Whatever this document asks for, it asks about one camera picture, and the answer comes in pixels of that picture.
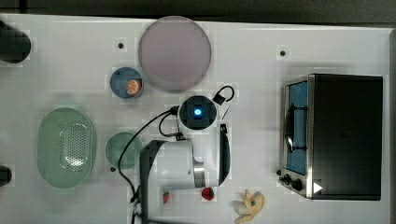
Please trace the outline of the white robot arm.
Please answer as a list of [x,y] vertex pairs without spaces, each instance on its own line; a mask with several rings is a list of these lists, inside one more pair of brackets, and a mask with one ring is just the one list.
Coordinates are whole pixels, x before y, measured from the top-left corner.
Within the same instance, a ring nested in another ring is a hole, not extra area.
[[140,153],[142,224],[174,224],[163,213],[166,193],[219,187],[231,170],[227,124],[229,100],[195,95],[170,110],[177,117],[175,141],[152,140]]

